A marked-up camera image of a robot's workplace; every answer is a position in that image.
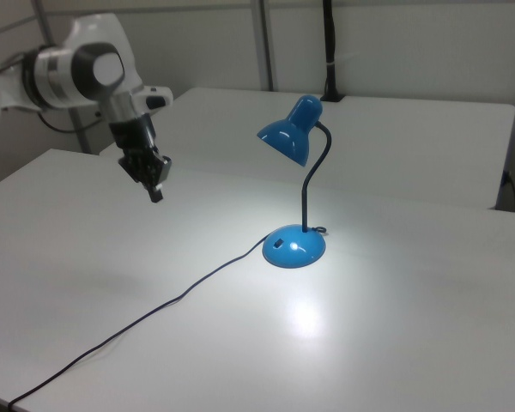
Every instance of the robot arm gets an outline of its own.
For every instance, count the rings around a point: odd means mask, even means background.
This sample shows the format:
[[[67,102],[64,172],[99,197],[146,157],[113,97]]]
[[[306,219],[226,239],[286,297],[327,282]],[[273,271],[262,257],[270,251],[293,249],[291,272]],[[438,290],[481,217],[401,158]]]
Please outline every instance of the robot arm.
[[[155,203],[171,160],[155,146],[150,115],[172,102],[169,88],[143,86],[130,43],[111,14],[80,17],[63,45],[22,53],[0,68],[0,111],[98,105],[124,152],[118,163]]]

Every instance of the lamp shade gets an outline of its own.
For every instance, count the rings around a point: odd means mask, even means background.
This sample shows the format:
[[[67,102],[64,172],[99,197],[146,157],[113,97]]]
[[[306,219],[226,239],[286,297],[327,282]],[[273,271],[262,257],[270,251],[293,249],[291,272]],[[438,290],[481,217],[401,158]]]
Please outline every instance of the lamp shade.
[[[300,97],[284,120],[279,120],[261,129],[257,137],[305,166],[309,157],[309,132],[323,112],[320,100],[315,96]]]

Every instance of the lamp stem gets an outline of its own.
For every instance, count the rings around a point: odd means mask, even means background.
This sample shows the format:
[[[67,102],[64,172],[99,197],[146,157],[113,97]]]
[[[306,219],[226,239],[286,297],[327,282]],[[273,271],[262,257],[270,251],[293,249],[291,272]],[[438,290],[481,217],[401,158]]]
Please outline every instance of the lamp stem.
[[[309,185],[309,181],[311,180],[312,175],[315,174],[318,167],[330,151],[330,146],[332,145],[332,135],[326,126],[320,122],[317,122],[315,127],[320,129],[326,135],[326,146],[324,147],[323,153],[320,155],[317,162],[312,166],[311,170],[307,174],[307,177],[303,182],[303,186],[301,187],[301,226],[304,233],[309,230],[309,227],[307,227],[307,186]]]

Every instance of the white wall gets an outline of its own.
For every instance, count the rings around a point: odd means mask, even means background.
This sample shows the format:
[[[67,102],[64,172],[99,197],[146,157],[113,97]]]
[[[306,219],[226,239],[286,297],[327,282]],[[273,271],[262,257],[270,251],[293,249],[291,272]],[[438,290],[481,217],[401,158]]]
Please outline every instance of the white wall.
[[[54,0],[44,2],[44,7],[59,43],[73,16],[99,10],[117,13],[140,77],[148,85],[168,86],[174,98],[196,86],[250,90],[264,86],[249,0]],[[94,120],[93,109],[81,115],[84,124]],[[93,153],[113,143],[106,124],[87,135]]]
[[[319,5],[316,0],[270,0],[280,91],[323,90]],[[353,56],[336,65],[345,93],[515,105],[515,3],[342,5],[334,8],[334,16],[336,55]],[[515,128],[509,168],[515,180]],[[502,207],[513,207],[508,187]]]
[[[44,43],[30,0],[0,1],[0,62]],[[64,115],[48,115],[59,127],[72,128]],[[0,180],[49,148],[80,151],[76,138],[48,130],[33,113],[9,110],[0,118]]]

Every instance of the white table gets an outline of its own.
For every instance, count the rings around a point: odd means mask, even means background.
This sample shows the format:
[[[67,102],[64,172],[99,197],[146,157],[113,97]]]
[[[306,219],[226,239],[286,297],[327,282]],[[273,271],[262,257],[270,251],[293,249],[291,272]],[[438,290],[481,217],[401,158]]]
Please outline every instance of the white table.
[[[299,220],[299,185],[50,151],[0,184],[0,400]],[[315,264],[255,251],[29,412],[515,411],[515,215],[310,187]]]
[[[153,117],[173,164],[205,172],[301,182],[295,163],[256,137],[300,94],[194,88]],[[479,209],[493,208],[515,108],[453,101],[346,97],[324,103],[334,142],[315,185]],[[324,146],[311,138],[309,165]],[[102,152],[119,158],[115,145]]]

